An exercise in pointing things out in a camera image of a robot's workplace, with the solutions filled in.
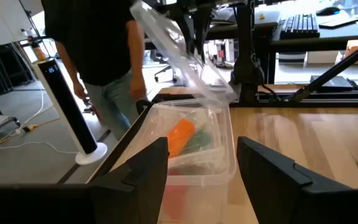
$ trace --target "black t-shirt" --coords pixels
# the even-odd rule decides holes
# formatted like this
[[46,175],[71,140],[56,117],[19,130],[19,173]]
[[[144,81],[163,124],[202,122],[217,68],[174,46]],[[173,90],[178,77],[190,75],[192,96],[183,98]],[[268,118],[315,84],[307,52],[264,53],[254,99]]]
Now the black t-shirt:
[[65,46],[84,82],[103,86],[129,71],[130,0],[42,0],[42,5],[45,34]]

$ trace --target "white cabinet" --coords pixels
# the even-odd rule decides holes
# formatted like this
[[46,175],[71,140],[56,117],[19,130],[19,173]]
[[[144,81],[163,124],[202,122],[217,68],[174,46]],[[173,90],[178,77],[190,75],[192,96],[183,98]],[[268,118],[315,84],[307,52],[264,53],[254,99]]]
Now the white cabinet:
[[31,28],[19,0],[0,0],[0,45],[26,39],[21,29]]

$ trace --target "clear plastic container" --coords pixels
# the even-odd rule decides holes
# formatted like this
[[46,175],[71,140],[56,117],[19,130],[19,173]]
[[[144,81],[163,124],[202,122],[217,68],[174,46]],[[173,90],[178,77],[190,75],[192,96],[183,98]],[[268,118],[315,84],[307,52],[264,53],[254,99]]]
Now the clear plastic container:
[[185,52],[183,34],[171,20],[142,1],[131,13],[196,99],[153,105],[113,168],[159,137],[168,137],[171,153],[160,221],[219,223],[227,205],[227,186],[236,171],[229,102],[233,89],[213,65]]

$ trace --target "person's hand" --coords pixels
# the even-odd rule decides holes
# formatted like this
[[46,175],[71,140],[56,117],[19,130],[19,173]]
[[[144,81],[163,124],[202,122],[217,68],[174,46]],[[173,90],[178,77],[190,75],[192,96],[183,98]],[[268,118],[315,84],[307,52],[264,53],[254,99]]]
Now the person's hand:
[[73,87],[75,95],[78,96],[79,99],[84,100],[86,98],[84,87],[79,82],[74,83]]
[[146,85],[143,76],[132,77],[129,88],[132,97],[136,100],[141,100],[146,97]]

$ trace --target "jeans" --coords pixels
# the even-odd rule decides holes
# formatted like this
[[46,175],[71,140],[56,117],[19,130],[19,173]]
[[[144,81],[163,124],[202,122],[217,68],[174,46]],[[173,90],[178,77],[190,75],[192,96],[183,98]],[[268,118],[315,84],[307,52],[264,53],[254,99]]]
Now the jeans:
[[132,73],[129,71],[120,79],[105,86],[84,83],[92,104],[117,140],[120,140],[138,117],[135,99],[129,93],[129,82]]

